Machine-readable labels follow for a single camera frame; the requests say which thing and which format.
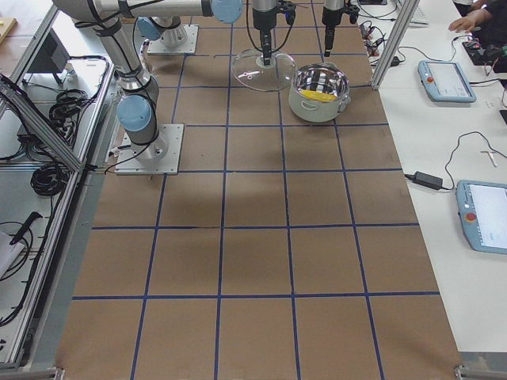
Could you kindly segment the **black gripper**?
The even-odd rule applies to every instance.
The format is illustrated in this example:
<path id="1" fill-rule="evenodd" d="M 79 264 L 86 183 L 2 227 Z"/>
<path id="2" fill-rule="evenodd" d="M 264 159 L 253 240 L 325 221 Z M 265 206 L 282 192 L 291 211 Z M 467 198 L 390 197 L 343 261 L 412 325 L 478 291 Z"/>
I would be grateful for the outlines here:
<path id="1" fill-rule="evenodd" d="M 260 11 L 253 9 L 253 26 L 260 31 L 262 62 L 264 66 L 271 65 L 272 36 L 271 29 L 276 27 L 276 9 Z"/>
<path id="2" fill-rule="evenodd" d="M 324 56 L 330 57 L 334 47 L 334 28 L 341 23 L 341 10 L 324 7 L 322 10 L 322 23 L 326 26 Z"/>

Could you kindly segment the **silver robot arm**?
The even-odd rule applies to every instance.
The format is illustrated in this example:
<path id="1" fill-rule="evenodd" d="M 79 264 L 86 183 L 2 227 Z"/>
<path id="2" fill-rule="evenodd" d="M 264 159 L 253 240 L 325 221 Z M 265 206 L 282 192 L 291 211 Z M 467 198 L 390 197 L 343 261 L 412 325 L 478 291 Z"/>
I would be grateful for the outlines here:
<path id="1" fill-rule="evenodd" d="M 232 24 L 242 15 L 243 1 L 55 1 L 57 9 L 74 20 L 77 29 L 91 28 L 101 40 L 120 78 L 124 97 L 118 120 L 132 145 L 133 158 L 154 162 L 166 155 L 168 142 L 156 118 L 158 83 L 140 60 L 123 30 L 122 18 L 146 19 L 163 35 L 182 30 L 180 17 L 215 17 Z"/>
<path id="2" fill-rule="evenodd" d="M 322 9 L 322 23 L 325 26 L 324 56 L 329 57 L 334 46 L 335 29 L 341 23 L 347 5 L 344 0 L 325 0 Z"/>

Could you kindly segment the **person's hand on table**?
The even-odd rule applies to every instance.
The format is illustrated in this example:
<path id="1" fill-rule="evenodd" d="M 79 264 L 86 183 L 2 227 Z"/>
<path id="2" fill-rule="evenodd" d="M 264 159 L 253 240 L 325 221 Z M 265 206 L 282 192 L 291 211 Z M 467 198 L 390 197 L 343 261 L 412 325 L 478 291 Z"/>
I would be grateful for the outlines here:
<path id="1" fill-rule="evenodd" d="M 453 21 L 448 26 L 448 30 L 451 32 L 471 32 L 474 28 L 489 21 L 492 17 L 492 14 L 486 9 L 477 9 L 471 11 L 465 17 Z"/>

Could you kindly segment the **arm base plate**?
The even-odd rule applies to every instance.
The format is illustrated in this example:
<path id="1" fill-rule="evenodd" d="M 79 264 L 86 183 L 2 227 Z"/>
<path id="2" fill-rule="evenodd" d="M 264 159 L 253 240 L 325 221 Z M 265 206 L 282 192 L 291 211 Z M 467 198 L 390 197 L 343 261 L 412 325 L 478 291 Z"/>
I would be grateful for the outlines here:
<path id="1" fill-rule="evenodd" d="M 198 25 L 179 25 L 166 30 L 147 48 L 148 55 L 193 55 L 196 51 Z"/>
<path id="2" fill-rule="evenodd" d="M 178 174 L 184 124 L 159 124 L 158 138 L 144 150 L 131 143 L 125 132 L 122 143 L 129 148 L 121 150 L 118 164 L 113 167 L 118 175 Z"/>

